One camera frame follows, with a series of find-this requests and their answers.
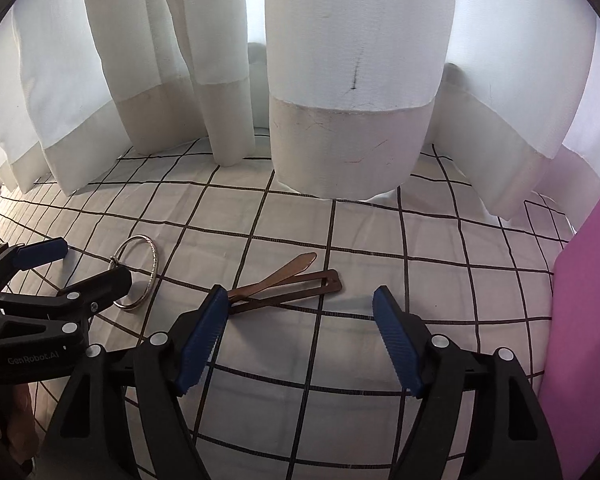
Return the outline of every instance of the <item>grid-patterned cloth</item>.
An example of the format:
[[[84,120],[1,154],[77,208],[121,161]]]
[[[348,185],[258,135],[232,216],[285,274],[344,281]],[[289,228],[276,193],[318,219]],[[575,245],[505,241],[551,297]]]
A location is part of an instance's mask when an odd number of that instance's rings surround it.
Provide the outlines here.
[[[368,202],[319,200],[277,182],[268,137],[231,168],[213,161],[208,139],[149,157],[127,153],[70,198],[52,177],[0,197],[0,241],[63,236],[62,262],[19,273],[13,292],[54,294],[106,270],[131,234],[160,253],[158,282],[140,309],[111,307],[93,319],[92,342],[126,348],[197,308],[215,283],[261,280],[302,252],[309,272],[340,273],[339,294],[232,317],[201,383],[181,399],[213,479],[385,479],[418,409],[400,389],[372,318],[371,298],[388,285],[399,303],[461,348],[511,348],[538,389],[550,327],[551,268],[571,238],[555,204],[530,196],[505,222],[485,212],[452,161],[425,146],[414,175]],[[131,297],[147,282],[143,244],[123,261]],[[41,434],[64,380],[32,385]],[[129,426],[144,478],[154,478],[133,390]],[[446,469],[455,478],[472,410],[465,394]]]

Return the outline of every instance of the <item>blue gripper pad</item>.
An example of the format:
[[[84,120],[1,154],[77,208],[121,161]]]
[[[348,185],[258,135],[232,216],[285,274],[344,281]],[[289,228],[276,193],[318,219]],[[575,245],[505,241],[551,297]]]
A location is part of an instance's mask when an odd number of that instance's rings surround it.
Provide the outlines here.
[[[391,292],[384,285],[378,287],[374,293],[373,311],[374,320],[394,364],[400,384],[403,388],[408,388],[411,395],[420,397],[424,388],[420,378],[420,357],[400,322],[400,317],[407,314],[400,309]]]
[[[13,257],[13,267],[29,270],[40,265],[62,260],[69,251],[64,238],[52,238],[43,242],[26,245],[18,249]]]
[[[229,297],[221,286],[200,305],[202,315],[180,353],[180,374],[175,381],[179,394],[198,384],[206,361],[229,316]]]

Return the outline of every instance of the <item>metal ring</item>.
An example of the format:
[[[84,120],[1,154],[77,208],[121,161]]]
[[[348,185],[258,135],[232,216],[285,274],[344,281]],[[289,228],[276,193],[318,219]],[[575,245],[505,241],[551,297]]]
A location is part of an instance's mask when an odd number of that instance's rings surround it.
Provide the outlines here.
[[[129,303],[127,305],[123,305],[122,303],[118,303],[117,301],[113,302],[113,304],[116,307],[121,308],[122,310],[133,310],[134,308],[139,306],[144,300],[146,300],[146,298],[149,296],[149,293],[151,292],[151,289],[154,288],[155,277],[158,274],[158,251],[155,248],[154,241],[151,240],[151,238],[149,238],[146,235],[133,235],[132,237],[127,238],[124,242],[122,242],[122,245],[120,245],[120,247],[118,247],[118,250],[109,259],[109,269],[113,269],[113,268],[117,267],[118,265],[123,265],[120,263],[120,258],[122,257],[122,253],[125,250],[125,247],[129,244],[129,242],[131,242],[133,240],[142,240],[149,244],[149,247],[151,247],[151,252],[153,253],[153,256],[154,256],[154,266],[151,269],[151,276],[149,277],[149,283],[147,283],[146,289],[144,290],[144,293],[142,294],[142,296],[140,296],[140,298],[135,300],[133,303]]]

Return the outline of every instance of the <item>pink surface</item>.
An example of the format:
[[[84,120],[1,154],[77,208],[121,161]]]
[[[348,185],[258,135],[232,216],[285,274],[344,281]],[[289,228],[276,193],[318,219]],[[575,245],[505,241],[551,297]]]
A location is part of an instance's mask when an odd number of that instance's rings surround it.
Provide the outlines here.
[[[558,256],[540,403],[565,480],[600,451],[600,201]]]

